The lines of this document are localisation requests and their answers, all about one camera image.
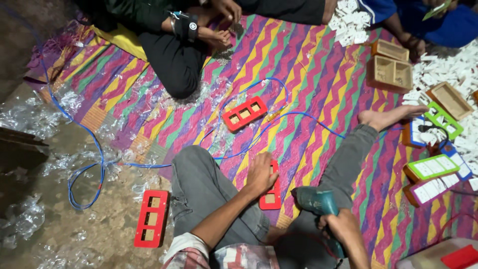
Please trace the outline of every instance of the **zigzag pattern mat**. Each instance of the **zigzag pattern mat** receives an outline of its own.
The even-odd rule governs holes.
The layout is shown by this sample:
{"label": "zigzag pattern mat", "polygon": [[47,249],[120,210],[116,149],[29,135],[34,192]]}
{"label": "zigzag pattern mat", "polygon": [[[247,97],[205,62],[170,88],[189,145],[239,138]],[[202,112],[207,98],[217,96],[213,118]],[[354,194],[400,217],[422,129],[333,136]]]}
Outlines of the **zigzag pattern mat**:
{"label": "zigzag pattern mat", "polygon": [[[184,146],[197,145],[205,132],[217,122],[218,98],[245,89],[265,77],[275,77],[290,91],[284,112],[307,112],[336,132],[346,135],[357,125],[362,110],[387,111],[397,106],[401,97],[376,90],[365,83],[365,65],[370,48],[334,44],[335,33],[325,26],[310,26],[268,19],[244,17],[242,39],[234,41],[232,61],[221,66],[208,58],[203,81],[212,98],[185,108],[162,108],[157,104],[164,91],[148,63],[94,37],[60,75],[56,86],[71,87],[84,96],[75,119],[97,130],[123,118],[125,126],[116,133],[112,144],[119,149],[144,153],[142,162],[156,157],[157,163],[170,163]],[[371,32],[370,40],[392,40],[385,30]],[[226,88],[226,78],[232,82]],[[282,105],[285,91],[275,82],[261,84],[248,92],[260,95],[268,107]],[[268,124],[265,119],[229,134],[222,155],[239,152]],[[213,135],[203,146],[211,144]],[[401,145],[401,133],[389,132],[377,142],[358,177],[353,195],[353,212],[360,218],[361,229],[374,268],[391,268],[402,257],[436,242],[438,231],[456,213],[475,214],[474,200],[450,193],[429,207],[415,209],[403,196],[407,179],[402,167],[425,157],[423,150]],[[290,190],[297,186],[317,185],[342,139],[316,122],[301,115],[281,118],[269,128],[247,154],[219,162],[224,174],[240,189],[245,184],[251,157],[270,151],[279,162],[282,208],[268,211],[272,223],[287,227],[298,215]],[[170,177],[167,168],[161,175]],[[478,226],[460,218],[452,225],[452,234],[478,239]]]}

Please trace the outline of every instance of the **gray pants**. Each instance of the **gray pants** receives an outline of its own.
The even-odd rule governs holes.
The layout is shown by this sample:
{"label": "gray pants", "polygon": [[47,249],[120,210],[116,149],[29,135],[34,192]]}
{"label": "gray pants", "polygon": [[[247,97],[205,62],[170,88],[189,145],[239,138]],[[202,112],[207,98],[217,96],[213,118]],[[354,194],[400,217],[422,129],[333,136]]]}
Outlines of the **gray pants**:
{"label": "gray pants", "polygon": [[[353,192],[352,183],[360,174],[363,160],[377,136],[378,132],[375,129],[359,124],[342,141],[330,159],[319,188],[332,190],[339,208],[352,207],[350,197]],[[232,182],[220,171],[209,152],[199,146],[188,146],[174,157],[172,190],[174,236],[190,232],[199,222],[238,193]],[[302,211],[292,222],[288,232],[321,236],[316,221],[317,216]],[[216,249],[236,243],[259,245],[267,235],[269,223],[269,219],[262,213],[257,203],[251,204],[233,222]],[[285,236],[279,240],[275,250],[281,268],[332,269],[336,265],[335,259],[310,236]],[[213,256],[210,259],[211,267],[216,267]]]}

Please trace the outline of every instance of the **red plastic piece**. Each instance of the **red plastic piece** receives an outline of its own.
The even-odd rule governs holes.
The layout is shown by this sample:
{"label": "red plastic piece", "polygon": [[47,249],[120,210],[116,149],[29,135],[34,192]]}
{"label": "red plastic piece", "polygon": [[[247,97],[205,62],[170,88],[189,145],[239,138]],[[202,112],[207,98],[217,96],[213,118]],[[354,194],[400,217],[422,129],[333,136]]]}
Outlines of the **red plastic piece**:
{"label": "red plastic piece", "polygon": [[478,263],[478,251],[468,245],[440,259],[450,269],[465,269]]}
{"label": "red plastic piece", "polygon": [[[272,166],[272,173],[275,173],[279,170],[279,165],[277,164],[276,160],[271,161]],[[274,195],[274,202],[266,203],[266,195],[273,194]],[[259,208],[262,210],[272,210],[272,209],[280,209],[281,208],[281,182],[279,181],[279,177],[274,183],[274,187],[268,190],[264,195],[261,196],[259,199]]]}
{"label": "red plastic piece", "polygon": [[160,247],[166,228],[166,214],[169,204],[168,191],[148,190],[143,194],[140,217],[134,237],[135,247]]}
{"label": "red plastic piece", "polygon": [[237,107],[222,114],[229,131],[236,132],[267,113],[267,107],[259,96],[254,96]]}

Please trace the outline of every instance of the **power drill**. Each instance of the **power drill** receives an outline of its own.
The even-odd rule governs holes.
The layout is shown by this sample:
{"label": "power drill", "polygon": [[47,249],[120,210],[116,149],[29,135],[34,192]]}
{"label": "power drill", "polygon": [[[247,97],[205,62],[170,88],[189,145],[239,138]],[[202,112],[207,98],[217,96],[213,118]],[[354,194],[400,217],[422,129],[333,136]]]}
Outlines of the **power drill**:
{"label": "power drill", "polygon": [[[303,186],[292,189],[291,194],[299,206],[306,211],[310,211],[316,215],[338,215],[338,208],[335,204],[332,191],[319,191],[317,187]],[[346,258],[344,247],[337,241],[328,226],[326,226],[326,231],[332,241],[332,244],[329,244],[331,251],[338,258]]]}

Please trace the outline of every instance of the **person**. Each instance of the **person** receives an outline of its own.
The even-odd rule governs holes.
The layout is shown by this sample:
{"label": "person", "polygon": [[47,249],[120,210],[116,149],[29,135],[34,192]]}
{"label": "person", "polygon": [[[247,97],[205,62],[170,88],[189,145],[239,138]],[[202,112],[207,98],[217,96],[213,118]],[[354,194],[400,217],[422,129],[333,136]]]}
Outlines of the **person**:
{"label": "person", "polygon": [[371,24],[382,23],[410,49],[410,59],[416,62],[425,53],[425,42],[460,48],[478,36],[478,14],[468,5],[452,0],[447,9],[423,21],[432,8],[445,0],[359,0],[361,7],[372,16]]}
{"label": "person", "polygon": [[207,150],[185,147],[172,161],[175,228],[163,268],[332,269],[337,260],[316,240],[319,236],[328,241],[330,235],[321,232],[328,225],[345,247],[350,264],[369,269],[360,227],[350,211],[351,185],[382,129],[426,111],[426,106],[403,105],[388,112],[361,112],[359,124],[342,141],[319,185],[332,190],[340,213],[321,216],[316,225],[316,216],[302,211],[288,230],[271,226],[256,202],[278,177],[278,173],[270,176],[270,153],[253,159],[247,184],[238,191]]}
{"label": "person", "polygon": [[[200,71],[209,48],[231,44],[229,31],[215,32],[207,25],[219,14],[239,22],[242,11],[275,19],[321,25],[332,18],[337,0],[76,0],[92,23],[110,32],[120,22],[135,32],[166,91],[174,98],[189,97],[199,86]],[[188,14],[179,18],[174,11]],[[183,22],[194,22],[191,33],[183,33]]]}

